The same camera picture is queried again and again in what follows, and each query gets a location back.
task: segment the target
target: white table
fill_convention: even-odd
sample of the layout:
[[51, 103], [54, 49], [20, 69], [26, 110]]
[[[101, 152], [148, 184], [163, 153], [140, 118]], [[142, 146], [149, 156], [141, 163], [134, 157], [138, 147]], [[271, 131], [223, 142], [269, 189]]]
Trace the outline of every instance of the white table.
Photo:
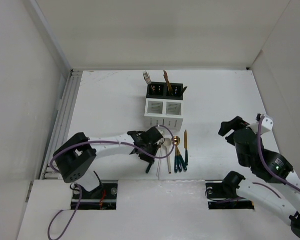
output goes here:
[[[162, 71], [149, 74], [153, 81], [163, 81]], [[239, 115], [252, 123], [258, 112], [264, 112], [252, 73], [169, 70], [168, 74], [171, 82], [188, 86], [183, 127], [176, 133], [183, 138], [184, 130], [188, 131], [188, 171], [170, 175], [163, 161], [159, 181], [157, 162], [145, 174], [147, 164], [135, 155], [94, 161], [93, 169], [102, 179], [119, 180], [117, 210], [78, 211], [62, 239], [297, 240], [288, 226], [258, 206], [255, 211], [207, 207], [201, 179], [222, 179], [230, 170], [256, 179], [238, 164], [234, 147], [217, 134], [222, 121]], [[107, 137], [146, 130], [145, 93], [142, 71], [85, 71], [69, 137], [76, 132]], [[265, 134], [263, 142], [277, 151], [272, 133]], [[52, 217], [60, 209], [70, 209], [70, 201], [71, 190], [62, 180], [36, 180], [18, 240], [46, 240]], [[61, 233], [72, 212], [56, 218], [53, 238]]]
[[[188, 86], [184, 94], [182, 129], [175, 134], [183, 140], [183, 132], [187, 129], [189, 166], [187, 172], [168, 174], [166, 160], [162, 160], [159, 179], [223, 179], [231, 170], [255, 178], [248, 168], [238, 164], [234, 147], [217, 134], [222, 121], [239, 115], [252, 123], [258, 112], [265, 112], [252, 72], [167, 72], [170, 82]], [[148, 73], [152, 81], [164, 81], [163, 71], [150, 70]], [[140, 70], [84, 71], [69, 138], [77, 132], [84, 132], [89, 137], [108, 137], [131, 130], [146, 130], [146, 88]], [[266, 148], [278, 151], [272, 133], [262, 138]], [[179, 148], [184, 155], [183, 142]], [[158, 179], [157, 164], [158, 161], [146, 174], [146, 162], [139, 160], [136, 155], [121, 155], [98, 159], [91, 167], [104, 180], [155, 180]]]

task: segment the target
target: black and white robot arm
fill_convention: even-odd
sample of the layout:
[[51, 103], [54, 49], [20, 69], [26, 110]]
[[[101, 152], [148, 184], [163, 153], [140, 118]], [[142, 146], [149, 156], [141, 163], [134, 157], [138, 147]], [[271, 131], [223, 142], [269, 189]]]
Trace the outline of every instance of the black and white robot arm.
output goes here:
[[261, 186], [252, 184], [244, 176], [231, 171], [222, 181], [222, 187], [231, 197], [243, 197], [262, 206], [279, 217], [300, 238], [300, 179], [292, 165], [279, 153], [264, 149], [258, 133], [272, 130], [273, 120], [258, 114], [257, 123], [249, 124], [240, 117], [222, 122], [219, 135], [235, 146], [238, 162], [251, 169], [257, 177], [276, 188], [285, 199], [277, 198]]
[[79, 132], [55, 151], [50, 166], [53, 167], [55, 161], [56, 171], [62, 175], [64, 182], [79, 184], [93, 197], [103, 187], [96, 172], [90, 168], [94, 160], [111, 155], [137, 154], [141, 160], [148, 162], [147, 173], [154, 163], [152, 156], [156, 155], [158, 141], [162, 138], [156, 127], [109, 138], [88, 138]]

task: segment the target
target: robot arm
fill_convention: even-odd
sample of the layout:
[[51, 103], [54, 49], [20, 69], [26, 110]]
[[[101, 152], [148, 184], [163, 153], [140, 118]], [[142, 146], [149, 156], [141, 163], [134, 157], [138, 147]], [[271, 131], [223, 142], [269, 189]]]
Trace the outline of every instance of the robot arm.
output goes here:
[[102, 190], [98, 175], [90, 169], [95, 159], [118, 154], [137, 154], [141, 160], [149, 163], [147, 173], [154, 163], [154, 158], [139, 149], [155, 156], [159, 148], [157, 142], [162, 138], [161, 132], [156, 127], [143, 132], [129, 131], [109, 138], [89, 139], [83, 132], [79, 132], [53, 154], [53, 159], [64, 182], [76, 182], [93, 196]]
[[[259, 114], [257, 122], [261, 117], [264, 118], [261, 123], [262, 134], [272, 129], [273, 121], [268, 116]], [[292, 165], [282, 155], [264, 149], [261, 141], [261, 152], [268, 169], [265, 168], [257, 147], [258, 125], [258, 123], [249, 124], [237, 116], [229, 122], [221, 123], [219, 135], [225, 136], [234, 130], [225, 139], [235, 146], [239, 164], [250, 168], [253, 174], [276, 188], [285, 200], [269, 196], [267, 191], [252, 185], [237, 172], [230, 172], [222, 181], [224, 191], [232, 193], [233, 197], [245, 197], [261, 205], [291, 226], [293, 233], [300, 238], [300, 179], [293, 171]]]

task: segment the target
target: screw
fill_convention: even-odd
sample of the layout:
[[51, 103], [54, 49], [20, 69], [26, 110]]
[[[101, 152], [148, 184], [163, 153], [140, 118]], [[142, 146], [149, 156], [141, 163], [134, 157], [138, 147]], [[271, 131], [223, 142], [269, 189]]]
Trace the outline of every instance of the screw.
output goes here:
[[208, 187], [206, 188], [206, 192], [207, 192], [208, 194], [212, 194], [212, 193], [213, 193], [213, 187], [208, 186]]
[[115, 187], [111, 188], [111, 194], [112, 195], [115, 195], [117, 193], [118, 193], [118, 190]]

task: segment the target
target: white wall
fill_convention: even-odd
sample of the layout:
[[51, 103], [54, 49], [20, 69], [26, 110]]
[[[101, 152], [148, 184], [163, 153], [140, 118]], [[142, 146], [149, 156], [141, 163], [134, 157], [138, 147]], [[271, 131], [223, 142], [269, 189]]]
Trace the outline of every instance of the white wall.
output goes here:
[[290, 1], [251, 69], [279, 149], [300, 175], [300, 0]]
[[0, 240], [15, 240], [61, 72], [21, 0], [0, 0]]
[[289, 0], [37, 0], [74, 68], [249, 67]]

